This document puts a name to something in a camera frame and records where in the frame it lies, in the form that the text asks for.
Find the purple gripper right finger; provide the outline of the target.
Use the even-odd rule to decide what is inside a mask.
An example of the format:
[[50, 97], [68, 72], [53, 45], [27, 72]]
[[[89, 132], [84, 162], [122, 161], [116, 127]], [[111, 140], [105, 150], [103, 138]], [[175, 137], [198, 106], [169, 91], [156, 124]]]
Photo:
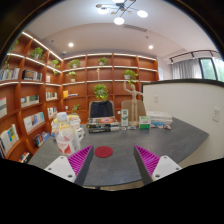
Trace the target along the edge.
[[181, 170], [167, 155], [158, 156], [137, 145], [134, 146], [134, 157], [145, 185]]

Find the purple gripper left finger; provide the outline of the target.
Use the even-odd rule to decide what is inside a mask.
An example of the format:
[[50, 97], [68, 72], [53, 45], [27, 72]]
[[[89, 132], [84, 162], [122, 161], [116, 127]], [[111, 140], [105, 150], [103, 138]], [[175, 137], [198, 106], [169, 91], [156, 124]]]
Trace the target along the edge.
[[82, 186], [93, 155], [94, 147], [90, 145], [68, 157], [59, 156], [45, 168], [45, 171]]

